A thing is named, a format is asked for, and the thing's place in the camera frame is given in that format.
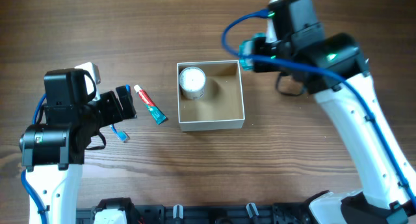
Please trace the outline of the white round cotton swab jar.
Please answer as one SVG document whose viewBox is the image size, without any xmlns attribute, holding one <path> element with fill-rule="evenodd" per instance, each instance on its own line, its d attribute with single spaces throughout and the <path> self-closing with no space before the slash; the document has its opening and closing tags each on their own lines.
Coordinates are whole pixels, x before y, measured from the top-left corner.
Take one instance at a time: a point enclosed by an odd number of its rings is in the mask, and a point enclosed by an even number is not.
<svg viewBox="0 0 416 224">
<path fill-rule="evenodd" d="M 187 67 L 179 74 L 182 94 L 190 100 L 200 99 L 205 92 L 205 73 L 198 67 Z"/>
</svg>

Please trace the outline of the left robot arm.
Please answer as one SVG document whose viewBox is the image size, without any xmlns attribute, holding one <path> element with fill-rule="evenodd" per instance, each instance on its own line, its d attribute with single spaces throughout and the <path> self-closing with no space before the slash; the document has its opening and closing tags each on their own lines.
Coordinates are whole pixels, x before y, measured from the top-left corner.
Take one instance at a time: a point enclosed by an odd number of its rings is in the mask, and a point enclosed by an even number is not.
<svg viewBox="0 0 416 224">
<path fill-rule="evenodd" d="M 92 74 L 58 69 L 44 76 L 45 95 L 32 125 L 19 139 L 21 182 L 29 194 L 30 223 L 75 223 L 77 196 L 86 151 L 100 129 L 136 116 L 131 88 L 119 86 L 101 94 L 87 90 Z"/>
</svg>

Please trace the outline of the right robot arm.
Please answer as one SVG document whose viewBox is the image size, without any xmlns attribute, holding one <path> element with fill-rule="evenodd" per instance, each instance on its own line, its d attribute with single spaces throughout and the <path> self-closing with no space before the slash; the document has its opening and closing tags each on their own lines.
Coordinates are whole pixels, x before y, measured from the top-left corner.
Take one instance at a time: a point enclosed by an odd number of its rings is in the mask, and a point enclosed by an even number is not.
<svg viewBox="0 0 416 224">
<path fill-rule="evenodd" d="M 245 68 L 300 82 L 334 124 L 361 188 L 323 192 L 299 212 L 313 223 L 407 223 L 415 215 L 415 170 L 378 103 L 369 64 L 348 34 L 326 37 L 312 0 L 271 0 L 267 31 L 240 47 Z"/>
</svg>

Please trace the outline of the blue mouthwash bottle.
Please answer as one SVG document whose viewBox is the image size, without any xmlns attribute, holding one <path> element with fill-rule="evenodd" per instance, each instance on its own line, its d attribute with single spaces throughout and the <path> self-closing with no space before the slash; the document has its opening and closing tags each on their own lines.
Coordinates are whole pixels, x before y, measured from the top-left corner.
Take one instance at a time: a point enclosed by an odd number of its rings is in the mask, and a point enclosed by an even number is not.
<svg viewBox="0 0 416 224">
<path fill-rule="evenodd" d="M 256 39 L 265 39 L 266 35 L 263 32 L 256 33 L 249 40 L 243 41 L 239 46 L 239 53 L 242 55 L 250 55 L 254 51 L 254 42 Z M 254 61 L 249 58 L 239 58 L 240 66 L 243 70 L 250 71 L 254 69 Z"/>
</svg>

